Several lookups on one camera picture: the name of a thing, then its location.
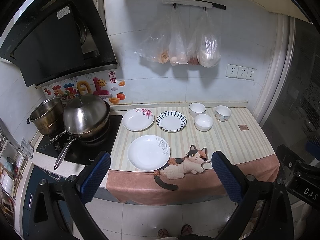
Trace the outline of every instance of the floral plate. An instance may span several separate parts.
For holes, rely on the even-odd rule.
[[[167,132],[180,131],[186,124],[186,117],[177,111],[165,111],[157,117],[157,125]]]
[[[170,153],[170,146],[163,138],[156,135],[144,135],[129,145],[127,157],[137,169],[154,171],[167,163]]]
[[[130,131],[138,132],[147,129],[155,119],[154,114],[145,108],[128,111],[122,118],[122,124]]]

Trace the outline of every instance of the calico cat illustration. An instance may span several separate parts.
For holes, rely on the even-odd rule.
[[[202,163],[210,162],[207,152],[207,148],[197,150],[194,145],[191,145],[185,158],[170,158],[162,168],[153,172],[155,182],[162,188],[177,190],[177,185],[165,183],[161,180],[160,175],[167,179],[182,179],[185,173],[202,173],[204,171]]]

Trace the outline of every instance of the tile floor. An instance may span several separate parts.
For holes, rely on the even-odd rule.
[[[109,240],[153,240],[161,228],[172,236],[180,235],[189,224],[198,235],[215,237],[236,208],[229,197],[170,206],[143,206],[94,198],[88,211]],[[83,239],[74,225],[73,235]]]

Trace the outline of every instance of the blue gripper pad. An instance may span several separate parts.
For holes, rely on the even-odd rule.
[[[241,170],[232,165],[221,151],[212,154],[211,164],[231,201],[241,203],[246,190]]]
[[[92,201],[110,165],[110,154],[100,152],[96,159],[81,171],[78,180],[80,186],[77,188],[83,204]]]

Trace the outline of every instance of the slipper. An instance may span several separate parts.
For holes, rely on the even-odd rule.
[[[192,234],[192,227],[190,225],[183,225],[181,228],[181,236]]]
[[[169,233],[166,229],[162,228],[158,231],[158,236],[160,238],[169,237]]]

